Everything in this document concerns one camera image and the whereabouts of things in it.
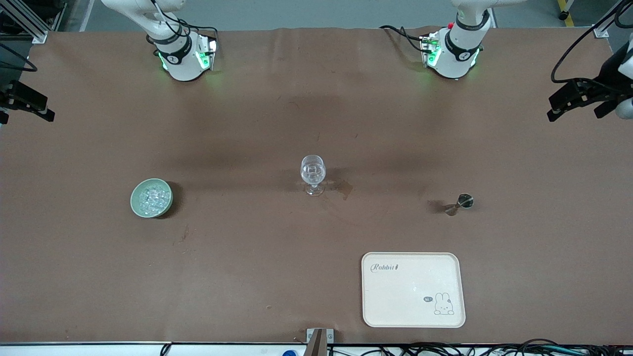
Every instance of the bunny illustration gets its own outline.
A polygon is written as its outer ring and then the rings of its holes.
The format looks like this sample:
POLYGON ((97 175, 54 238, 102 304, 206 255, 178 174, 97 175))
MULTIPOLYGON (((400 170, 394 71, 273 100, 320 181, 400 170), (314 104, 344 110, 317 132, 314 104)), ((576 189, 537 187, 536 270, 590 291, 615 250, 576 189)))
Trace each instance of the bunny illustration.
POLYGON ((448 293, 436 294, 436 311, 435 315, 453 315, 453 303, 448 293))

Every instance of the bowl of ice cubes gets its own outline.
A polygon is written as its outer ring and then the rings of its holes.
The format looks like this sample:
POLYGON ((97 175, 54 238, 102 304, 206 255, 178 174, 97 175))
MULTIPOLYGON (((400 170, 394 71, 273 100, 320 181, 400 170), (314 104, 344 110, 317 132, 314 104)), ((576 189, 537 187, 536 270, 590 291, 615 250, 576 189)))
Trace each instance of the bowl of ice cubes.
POLYGON ((142 181, 130 197, 132 211, 140 217, 159 217, 169 210, 172 203, 172 189, 158 178, 142 181))

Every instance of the glass base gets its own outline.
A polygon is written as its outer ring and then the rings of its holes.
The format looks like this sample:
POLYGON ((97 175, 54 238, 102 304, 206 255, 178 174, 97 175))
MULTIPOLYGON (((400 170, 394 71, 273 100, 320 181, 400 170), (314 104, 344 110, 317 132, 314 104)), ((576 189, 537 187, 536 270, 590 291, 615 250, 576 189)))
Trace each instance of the glass base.
POLYGON ((306 193, 308 193, 308 195, 312 195, 312 196, 319 196, 323 193, 323 186, 319 185, 319 186, 307 186, 306 187, 306 193))

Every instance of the water stain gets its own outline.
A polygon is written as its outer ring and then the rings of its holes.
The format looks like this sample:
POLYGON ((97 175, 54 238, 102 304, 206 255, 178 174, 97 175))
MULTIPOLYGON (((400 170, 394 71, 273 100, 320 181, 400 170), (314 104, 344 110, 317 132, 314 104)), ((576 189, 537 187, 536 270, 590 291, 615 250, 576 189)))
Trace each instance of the water stain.
POLYGON ((352 186, 347 181, 341 181, 334 189, 336 189, 337 192, 343 194, 343 200, 347 200, 349 198, 349 194, 352 193, 354 186, 352 186))

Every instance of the white rectangular tray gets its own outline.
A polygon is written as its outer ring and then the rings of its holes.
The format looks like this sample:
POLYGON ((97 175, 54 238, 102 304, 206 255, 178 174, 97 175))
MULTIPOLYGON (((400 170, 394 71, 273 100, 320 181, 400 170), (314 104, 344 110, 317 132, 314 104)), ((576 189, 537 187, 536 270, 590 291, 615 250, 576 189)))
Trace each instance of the white rectangular tray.
POLYGON ((372 327, 460 327, 460 262, 452 253, 370 252, 361 262, 363 318, 372 327))

